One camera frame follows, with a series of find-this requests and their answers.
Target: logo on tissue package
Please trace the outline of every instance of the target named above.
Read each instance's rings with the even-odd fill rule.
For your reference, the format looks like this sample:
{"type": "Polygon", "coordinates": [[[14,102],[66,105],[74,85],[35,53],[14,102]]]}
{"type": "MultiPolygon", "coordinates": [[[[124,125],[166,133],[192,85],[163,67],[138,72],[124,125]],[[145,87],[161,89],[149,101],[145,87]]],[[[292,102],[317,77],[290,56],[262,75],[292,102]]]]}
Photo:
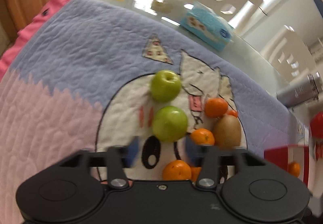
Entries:
{"type": "Polygon", "coordinates": [[[221,29],[220,30],[220,34],[221,34],[221,36],[223,38],[229,38],[229,36],[230,36],[230,34],[226,30],[224,30],[224,29],[221,29]]]}

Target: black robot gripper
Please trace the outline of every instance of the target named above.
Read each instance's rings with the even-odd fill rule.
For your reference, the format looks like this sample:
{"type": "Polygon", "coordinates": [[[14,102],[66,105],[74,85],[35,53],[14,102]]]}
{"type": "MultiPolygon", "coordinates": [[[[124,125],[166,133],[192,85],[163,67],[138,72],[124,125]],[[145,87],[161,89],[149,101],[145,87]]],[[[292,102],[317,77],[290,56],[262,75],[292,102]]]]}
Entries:
{"type": "Polygon", "coordinates": [[[244,149],[197,146],[186,138],[191,164],[201,166],[191,181],[141,181],[130,185],[123,168],[131,166],[138,138],[106,152],[79,151],[23,182],[16,201],[26,223],[52,224],[300,224],[309,202],[296,177],[244,149]],[[223,165],[235,175],[220,184],[223,165]],[[105,167],[108,184],[90,175],[105,167]]]}

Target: thermos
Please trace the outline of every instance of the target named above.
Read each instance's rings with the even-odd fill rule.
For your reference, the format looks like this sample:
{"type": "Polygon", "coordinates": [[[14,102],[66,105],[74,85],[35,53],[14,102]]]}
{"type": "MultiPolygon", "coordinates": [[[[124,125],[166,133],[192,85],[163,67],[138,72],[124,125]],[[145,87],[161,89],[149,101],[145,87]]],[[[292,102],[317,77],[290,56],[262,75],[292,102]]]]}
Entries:
{"type": "Polygon", "coordinates": [[[309,74],[298,82],[295,82],[276,93],[279,100],[287,108],[294,107],[311,99],[318,99],[323,91],[323,82],[320,74],[309,74]]]}

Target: pink ruffled cloth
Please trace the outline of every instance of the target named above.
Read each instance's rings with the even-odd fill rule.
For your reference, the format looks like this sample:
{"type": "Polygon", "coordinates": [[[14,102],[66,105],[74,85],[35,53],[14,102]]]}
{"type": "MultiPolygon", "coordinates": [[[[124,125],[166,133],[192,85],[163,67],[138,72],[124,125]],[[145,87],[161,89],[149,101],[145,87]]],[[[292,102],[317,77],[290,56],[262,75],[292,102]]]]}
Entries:
{"type": "Polygon", "coordinates": [[[0,81],[9,68],[10,64],[25,46],[25,44],[33,37],[40,27],[48,21],[56,12],[58,12],[70,0],[50,0],[41,9],[40,13],[33,18],[32,23],[18,32],[18,38],[13,47],[8,49],[0,59],[0,81]]]}

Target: orange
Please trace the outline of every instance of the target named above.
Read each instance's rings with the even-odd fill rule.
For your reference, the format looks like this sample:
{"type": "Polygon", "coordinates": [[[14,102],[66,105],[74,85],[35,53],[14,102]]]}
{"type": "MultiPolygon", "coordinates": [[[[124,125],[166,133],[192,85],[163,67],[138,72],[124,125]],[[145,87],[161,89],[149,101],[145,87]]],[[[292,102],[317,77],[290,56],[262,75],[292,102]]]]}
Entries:
{"type": "Polygon", "coordinates": [[[288,173],[292,174],[295,177],[298,177],[299,174],[301,173],[301,166],[299,163],[293,161],[288,164],[288,173]]]}
{"type": "Polygon", "coordinates": [[[222,98],[210,98],[206,101],[204,112],[207,116],[215,118],[223,116],[228,110],[228,103],[222,98]]]}
{"type": "Polygon", "coordinates": [[[170,162],[163,170],[163,180],[188,180],[192,172],[188,164],[182,160],[170,162]]]}
{"type": "Polygon", "coordinates": [[[238,118],[238,112],[236,110],[227,111],[227,115],[233,115],[234,117],[238,118]]]}
{"type": "Polygon", "coordinates": [[[215,143],[212,132],[204,128],[194,130],[193,133],[191,133],[191,139],[197,145],[213,146],[215,143]]]}
{"type": "Polygon", "coordinates": [[[197,181],[197,178],[199,177],[199,174],[201,172],[201,167],[191,167],[191,171],[192,171],[192,178],[191,180],[193,182],[196,182],[197,181]]]}

